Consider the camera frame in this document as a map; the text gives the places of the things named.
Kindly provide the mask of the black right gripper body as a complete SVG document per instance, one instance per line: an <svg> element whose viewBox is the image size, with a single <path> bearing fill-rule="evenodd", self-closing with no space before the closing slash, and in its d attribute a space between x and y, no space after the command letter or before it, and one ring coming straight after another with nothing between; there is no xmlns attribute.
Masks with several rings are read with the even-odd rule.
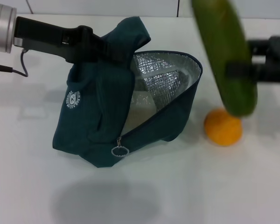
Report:
<svg viewBox="0 0 280 224"><path fill-rule="evenodd" d="M254 64L254 79L257 82L280 83L280 36L272 36L268 40L265 62Z"/></svg>

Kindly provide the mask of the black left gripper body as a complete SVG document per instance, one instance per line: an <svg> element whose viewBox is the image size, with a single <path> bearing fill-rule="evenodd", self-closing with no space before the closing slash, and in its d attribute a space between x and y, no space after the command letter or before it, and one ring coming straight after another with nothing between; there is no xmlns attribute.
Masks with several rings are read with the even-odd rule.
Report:
<svg viewBox="0 0 280 224"><path fill-rule="evenodd" d="M69 63L95 62L105 55L105 41L92 28L62 28L17 17L14 45L65 59Z"/></svg>

